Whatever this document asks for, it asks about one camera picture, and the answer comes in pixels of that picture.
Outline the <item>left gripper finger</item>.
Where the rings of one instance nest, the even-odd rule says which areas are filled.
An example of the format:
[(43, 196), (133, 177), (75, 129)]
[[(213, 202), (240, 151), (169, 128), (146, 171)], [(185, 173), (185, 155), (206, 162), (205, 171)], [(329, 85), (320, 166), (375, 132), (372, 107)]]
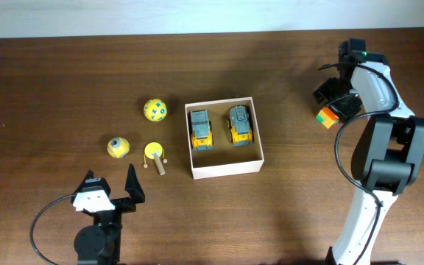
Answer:
[(100, 178), (95, 178), (93, 171), (89, 170), (82, 182), (75, 189), (75, 196), (72, 202), (75, 202), (78, 193), (82, 192), (88, 192), (91, 199), (96, 198), (99, 195), (99, 191), (102, 189), (100, 180)]
[(129, 164), (127, 170), (127, 179), (124, 190), (130, 195), (134, 203), (145, 202), (145, 193), (138, 181), (137, 175), (135, 173), (135, 167), (131, 163)]

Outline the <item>multicolour puzzle cube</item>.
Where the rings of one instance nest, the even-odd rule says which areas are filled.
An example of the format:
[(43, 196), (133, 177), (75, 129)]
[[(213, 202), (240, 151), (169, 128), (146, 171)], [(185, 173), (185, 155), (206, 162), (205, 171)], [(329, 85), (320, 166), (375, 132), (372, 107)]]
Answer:
[(316, 119), (327, 129), (339, 121), (339, 117), (329, 107), (322, 108), (316, 115)]

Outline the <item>yellow grey dump truck toy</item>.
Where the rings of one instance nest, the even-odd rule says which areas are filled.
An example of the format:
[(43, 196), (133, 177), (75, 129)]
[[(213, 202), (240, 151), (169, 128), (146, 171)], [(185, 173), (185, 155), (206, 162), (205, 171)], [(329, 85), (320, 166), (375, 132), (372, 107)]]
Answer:
[(191, 145), (194, 150), (213, 148), (213, 134), (207, 110), (191, 111)]

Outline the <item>yellow grey mixer truck toy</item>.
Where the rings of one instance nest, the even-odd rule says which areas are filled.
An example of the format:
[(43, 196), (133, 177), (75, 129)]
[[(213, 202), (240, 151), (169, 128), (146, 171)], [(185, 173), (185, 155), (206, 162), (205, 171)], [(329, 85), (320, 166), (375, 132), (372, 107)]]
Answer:
[(248, 145), (253, 142), (250, 114), (246, 106), (236, 105), (230, 109), (228, 126), (234, 146)]

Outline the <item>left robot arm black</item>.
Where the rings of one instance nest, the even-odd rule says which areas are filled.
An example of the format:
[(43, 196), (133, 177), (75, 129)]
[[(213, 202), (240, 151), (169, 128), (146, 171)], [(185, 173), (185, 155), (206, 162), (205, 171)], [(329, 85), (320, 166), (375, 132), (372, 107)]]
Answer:
[(78, 264), (117, 264), (120, 261), (122, 215), (136, 211), (145, 202), (145, 194), (138, 181), (134, 165), (130, 164), (124, 190), (128, 197), (111, 199), (110, 186), (103, 177), (88, 171), (74, 191), (71, 200), (76, 211), (93, 218), (93, 224), (75, 236), (74, 250)]

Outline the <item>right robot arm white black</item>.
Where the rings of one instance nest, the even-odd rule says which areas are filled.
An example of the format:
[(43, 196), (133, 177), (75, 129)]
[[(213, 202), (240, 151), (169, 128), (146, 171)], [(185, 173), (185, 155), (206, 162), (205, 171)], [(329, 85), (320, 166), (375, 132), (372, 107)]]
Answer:
[[(388, 210), (418, 177), (424, 157), (424, 118), (415, 116), (400, 98), (386, 56), (367, 51), (363, 39), (342, 42), (333, 66), (339, 76), (313, 93), (322, 105), (316, 118), (326, 128), (342, 125), (334, 142), (336, 165), (355, 192), (343, 230), (325, 262), (369, 264)], [(344, 130), (362, 118), (367, 124), (346, 171), (339, 142)]]

